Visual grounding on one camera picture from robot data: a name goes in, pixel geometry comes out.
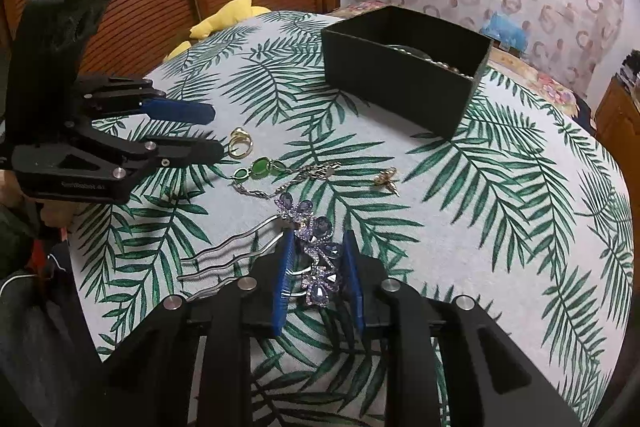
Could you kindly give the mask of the small gold brooch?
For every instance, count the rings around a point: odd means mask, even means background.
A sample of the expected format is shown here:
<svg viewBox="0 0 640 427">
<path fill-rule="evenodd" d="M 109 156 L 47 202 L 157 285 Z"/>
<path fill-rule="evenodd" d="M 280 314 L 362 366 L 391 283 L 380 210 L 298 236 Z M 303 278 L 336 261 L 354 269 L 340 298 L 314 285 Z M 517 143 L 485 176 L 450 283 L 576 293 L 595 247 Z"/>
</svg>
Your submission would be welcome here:
<svg viewBox="0 0 640 427">
<path fill-rule="evenodd" d="M 373 185 L 376 188 L 385 188 L 390 194 L 395 196 L 399 195 L 396 179 L 397 169 L 395 167 L 386 168 L 381 170 L 373 180 Z"/>
</svg>

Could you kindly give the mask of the blue plush toy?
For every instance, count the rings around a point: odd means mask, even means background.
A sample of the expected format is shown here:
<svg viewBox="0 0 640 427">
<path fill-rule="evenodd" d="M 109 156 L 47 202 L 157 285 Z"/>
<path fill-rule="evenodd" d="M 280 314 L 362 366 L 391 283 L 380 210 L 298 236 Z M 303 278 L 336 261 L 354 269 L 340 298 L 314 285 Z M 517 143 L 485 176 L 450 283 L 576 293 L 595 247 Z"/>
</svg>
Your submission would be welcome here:
<svg viewBox="0 0 640 427">
<path fill-rule="evenodd" d="M 486 37 L 498 42 L 505 49 L 516 49 L 525 52 L 528 46 L 526 31 L 514 24 L 509 17 L 497 12 L 492 13 L 490 19 L 480 28 L 480 32 Z"/>
</svg>

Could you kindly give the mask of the black jewelry box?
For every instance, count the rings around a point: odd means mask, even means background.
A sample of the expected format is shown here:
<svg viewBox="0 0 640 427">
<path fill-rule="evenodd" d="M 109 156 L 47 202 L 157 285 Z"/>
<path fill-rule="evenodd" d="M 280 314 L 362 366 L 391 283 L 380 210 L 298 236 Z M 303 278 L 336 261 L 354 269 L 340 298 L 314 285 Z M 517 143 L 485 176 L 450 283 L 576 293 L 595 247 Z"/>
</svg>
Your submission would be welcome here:
<svg viewBox="0 0 640 427">
<path fill-rule="evenodd" d="M 489 38 L 448 20 L 384 6 L 320 31 L 324 78 L 445 139 L 480 85 Z"/>
</svg>

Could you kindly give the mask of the yellow plush toy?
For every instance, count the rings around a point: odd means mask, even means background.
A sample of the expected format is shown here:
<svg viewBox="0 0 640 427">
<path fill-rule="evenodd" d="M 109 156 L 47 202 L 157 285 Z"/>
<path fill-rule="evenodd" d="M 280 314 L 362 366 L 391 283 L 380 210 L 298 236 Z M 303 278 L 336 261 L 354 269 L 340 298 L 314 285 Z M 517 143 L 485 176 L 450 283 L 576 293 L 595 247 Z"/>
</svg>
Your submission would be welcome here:
<svg viewBox="0 0 640 427">
<path fill-rule="evenodd" d="M 270 9 L 254 5 L 253 0 L 231 0 L 213 15 L 192 26 L 180 42 L 163 58 L 166 63 L 183 53 L 194 43 L 200 42 L 215 32 L 228 29 L 249 18 L 270 13 Z"/>
</svg>

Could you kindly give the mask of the palm leaf print cloth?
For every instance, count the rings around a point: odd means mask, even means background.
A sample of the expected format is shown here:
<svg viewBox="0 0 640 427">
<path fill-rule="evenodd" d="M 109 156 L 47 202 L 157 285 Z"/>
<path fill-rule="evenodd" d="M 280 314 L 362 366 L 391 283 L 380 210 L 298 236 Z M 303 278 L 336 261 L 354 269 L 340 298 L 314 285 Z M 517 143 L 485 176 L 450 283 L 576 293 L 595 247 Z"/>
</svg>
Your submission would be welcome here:
<svg viewBox="0 0 640 427">
<path fill-rule="evenodd" d="M 171 98 L 216 109 L 208 131 L 250 132 L 249 158 L 162 169 L 124 205 L 81 210 L 70 232 L 75 281 L 101 357 L 160 303 L 242 277 L 250 260 L 180 282 L 184 259 L 276 211 L 259 192 L 280 176 L 233 173 L 280 160 L 288 174 L 334 161 L 292 188 L 336 231 L 423 296 L 466 294 L 508 333 L 588 424 L 622 349 L 634 279 L 623 173 L 588 132 L 512 77 L 485 72 L 459 129 L 439 138 L 329 87 L 329 17 L 275 12 L 218 32 L 151 72 Z M 376 188 L 395 167 L 399 195 Z"/>
</svg>

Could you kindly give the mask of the folded clothes pile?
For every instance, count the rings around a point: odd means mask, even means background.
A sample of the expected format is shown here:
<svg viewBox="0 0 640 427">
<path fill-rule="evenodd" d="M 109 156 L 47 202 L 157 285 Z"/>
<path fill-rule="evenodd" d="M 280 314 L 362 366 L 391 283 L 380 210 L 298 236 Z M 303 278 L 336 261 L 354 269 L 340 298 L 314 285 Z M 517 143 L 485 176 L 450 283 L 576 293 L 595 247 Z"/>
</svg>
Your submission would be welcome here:
<svg viewBox="0 0 640 427">
<path fill-rule="evenodd" d="M 623 60 L 617 73 L 620 84 L 631 96 L 635 106 L 640 103 L 640 51 L 633 49 Z"/>
</svg>

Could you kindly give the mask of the wooden dresser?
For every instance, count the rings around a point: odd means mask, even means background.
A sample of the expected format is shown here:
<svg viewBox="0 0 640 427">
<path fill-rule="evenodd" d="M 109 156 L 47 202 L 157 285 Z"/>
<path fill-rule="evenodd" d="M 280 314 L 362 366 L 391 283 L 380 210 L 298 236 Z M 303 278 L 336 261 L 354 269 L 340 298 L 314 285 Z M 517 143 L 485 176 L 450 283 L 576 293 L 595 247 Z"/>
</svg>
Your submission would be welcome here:
<svg viewBox="0 0 640 427">
<path fill-rule="evenodd" d="M 623 83 L 613 77 L 594 117 L 597 139 L 616 160 L 627 184 L 634 228 L 639 231 L 639 111 Z"/>
</svg>

